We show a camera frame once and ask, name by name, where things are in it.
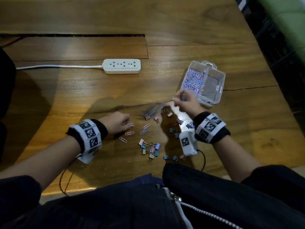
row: power outlet socket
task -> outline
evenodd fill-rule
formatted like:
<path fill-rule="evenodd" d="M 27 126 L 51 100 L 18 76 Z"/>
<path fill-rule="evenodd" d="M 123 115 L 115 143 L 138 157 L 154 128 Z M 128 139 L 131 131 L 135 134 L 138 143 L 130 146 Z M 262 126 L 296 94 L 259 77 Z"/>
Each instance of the power outlet socket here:
<path fill-rule="evenodd" d="M 141 61 L 139 59 L 105 59 L 103 69 L 106 74 L 139 74 Z"/>

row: power strip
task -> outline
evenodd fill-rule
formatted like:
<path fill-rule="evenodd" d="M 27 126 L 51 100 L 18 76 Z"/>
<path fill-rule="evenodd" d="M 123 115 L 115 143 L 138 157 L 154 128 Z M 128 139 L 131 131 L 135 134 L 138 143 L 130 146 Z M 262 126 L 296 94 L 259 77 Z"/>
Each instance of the power strip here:
<path fill-rule="evenodd" d="M 105 59 L 103 69 L 106 74 L 139 74 L 141 61 L 139 59 Z"/>
<path fill-rule="evenodd" d="M 139 59 L 105 59 L 99 66 L 75 66 L 75 65 L 36 65 L 17 67 L 17 70 L 37 69 L 37 68 L 102 68 L 106 74 L 139 74 L 141 71 L 141 61 Z"/>

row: silver zipper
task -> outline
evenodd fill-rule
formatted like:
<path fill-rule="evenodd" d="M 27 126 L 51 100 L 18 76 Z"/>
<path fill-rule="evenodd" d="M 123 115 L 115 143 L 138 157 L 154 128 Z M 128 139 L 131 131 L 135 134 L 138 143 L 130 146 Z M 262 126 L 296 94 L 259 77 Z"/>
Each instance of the silver zipper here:
<path fill-rule="evenodd" d="M 196 211 L 196 212 L 198 212 L 198 213 L 201 213 L 201 214 L 207 215 L 207 216 L 209 216 L 209 217 L 211 217 L 211 218 L 214 218 L 214 219 L 216 219 L 216 220 L 218 220 L 218 221 L 220 221 L 220 222 L 223 222 L 223 223 L 225 223 L 225 224 L 227 224 L 227 225 L 229 225 L 230 227 L 233 227 L 233 228 L 235 228 L 235 229 L 243 229 L 242 227 L 239 227 L 239 226 L 237 226 L 236 224 L 234 224 L 234 223 L 232 223 L 232 222 L 230 222 L 230 221 L 228 221 L 228 220 L 226 220 L 226 219 L 223 219 L 223 218 L 221 218 L 221 217 L 219 217 L 219 216 L 217 216 L 217 215 L 214 215 L 214 214 L 209 213 L 209 212 L 204 211 L 204 210 L 200 210 L 200 209 L 198 209 L 197 207 L 194 207 L 194 206 L 192 206 L 192 205 L 190 205 L 190 204 L 187 204 L 187 203 L 185 203 L 185 202 L 182 202 L 182 199 L 181 199 L 179 196 L 175 195 L 173 192 L 170 192 L 170 190 L 169 190 L 167 187 L 164 187 L 163 189 L 164 189 L 164 191 L 165 191 L 165 193 L 166 193 L 166 196 L 167 196 L 169 199 L 175 201 L 175 203 L 176 203 L 176 205 L 177 205 L 177 207 L 178 207 L 179 213 L 180 213 L 180 215 L 181 215 L 181 217 L 182 217 L 183 221 L 185 222 L 186 227 L 187 227 L 188 229 L 189 229 L 189 228 L 190 228 L 190 229 L 193 228 L 193 226 L 192 226 L 191 222 L 190 222 L 190 221 L 187 219 L 187 217 L 185 216 L 185 214 L 184 214 L 184 212 L 183 212 L 183 210 L 182 210 L 181 205 L 186 206 L 186 207 L 188 207 L 188 208 L 190 208 L 190 209 L 193 209 L 194 211 Z"/>

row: hand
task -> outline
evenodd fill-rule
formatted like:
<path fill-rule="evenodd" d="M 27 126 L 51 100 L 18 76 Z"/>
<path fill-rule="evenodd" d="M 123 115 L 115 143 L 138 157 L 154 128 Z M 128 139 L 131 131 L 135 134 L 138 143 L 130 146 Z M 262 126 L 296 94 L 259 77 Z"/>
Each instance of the hand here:
<path fill-rule="evenodd" d="M 186 98 L 186 101 L 181 101 L 183 96 Z M 179 106 L 179 110 L 181 112 L 186 112 L 191 119 L 194 119 L 198 114 L 205 111 L 205 109 L 200 106 L 195 94 L 187 89 L 182 89 L 177 92 L 173 97 L 173 102 L 175 107 Z"/>
<path fill-rule="evenodd" d="M 108 134 L 116 134 L 134 127 L 134 125 L 127 125 L 131 124 L 130 115 L 121 112 L 102 117 L 99 121 L 105 125 Z"/>

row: wooden table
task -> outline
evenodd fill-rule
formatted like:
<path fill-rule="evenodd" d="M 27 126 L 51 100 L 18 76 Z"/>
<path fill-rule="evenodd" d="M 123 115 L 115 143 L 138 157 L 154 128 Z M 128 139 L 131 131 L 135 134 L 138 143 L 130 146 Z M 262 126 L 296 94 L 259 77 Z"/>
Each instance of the wooden table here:
<path fill-rule="evenodd" d="M 221 101 L 211 111 L 227 123 L 237 142 L 266 165 L 305 164 L 303 134 L 234 0 L 0 0 L 0 12 L 8 16 L 0 20 L 5 33 L 145 34 L 24 38 L 7 46 L 16 66 L 101 65 L 105 58 L 129 57 L 141 59 L 142 71 L 128 75 L 107 75 L 98 69 L 18 71 L 3 119 L 8 138 L 1 169 L 63 138 L 81 119 L 121 111 L 129 113 L 136 125 L 133 135 L 124 136 L 128 142 L 108 136 L 90 164 L 76 161 L 69 167 L 62 185 L 69 184 L 67 192 L 73 192 L 147 173 L 161 177 L 163 156 L 181 153 L 179 141 L 168 130 L 177 117 L 167 118 L 162 112 L 169 105 L 188 120 L 172 106 L 171 98 L 192 60 L 210 61 L 227 73 Z M 8 39 L 0 42 L 6 44 Z M 162 115 L 162 123 L 145 121 L 146 113 Z M 147 123 L 149 130 L 141 136 Z M 161 144 L 159 157 L 151 164 L 139 151 L 141 138 Z M 199 147 L 207 158 L 205 171 L 226 174 L 212 146 L 199 143 Z M 200 169 L 203 158 L 198 154 L 183 163 Z M 58 181 L 43 194 L 59 193 Z"/>

